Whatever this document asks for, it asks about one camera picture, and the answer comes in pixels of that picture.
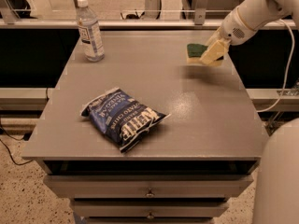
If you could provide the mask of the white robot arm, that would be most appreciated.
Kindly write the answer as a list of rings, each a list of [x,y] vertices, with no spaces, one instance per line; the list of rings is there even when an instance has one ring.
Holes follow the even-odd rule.
[[[200,61],[211,64],[241,45],[268,22],[299,19],[299,0],[245,0],[206,42]],[[252,224],[299,224],[299,119],[278,128],[263,148]]]

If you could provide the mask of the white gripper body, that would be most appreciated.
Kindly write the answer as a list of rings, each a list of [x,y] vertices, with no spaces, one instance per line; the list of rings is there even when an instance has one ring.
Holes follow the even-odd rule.
[[[232,46],[238,46],[252,38],[256,32],[244,23],[236,7],[223,20],[220,34],[222,38],[229,40]]]

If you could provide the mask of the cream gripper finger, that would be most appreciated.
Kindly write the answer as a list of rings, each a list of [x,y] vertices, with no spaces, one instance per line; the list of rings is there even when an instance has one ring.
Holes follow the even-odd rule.
[[[222,36],[221,36],[221,28],[218,28],[213,35],[208,39],[208,41],[206,42],[206,45],[209,47],[211,45],[213,45],[214,43],[216,43],[217,41],[221,40]]]
[[[200,57],[200,64],[207,66],[220,65],[221,58],[228,52],[229,47],[230,41],[224,38],[212,42]]]

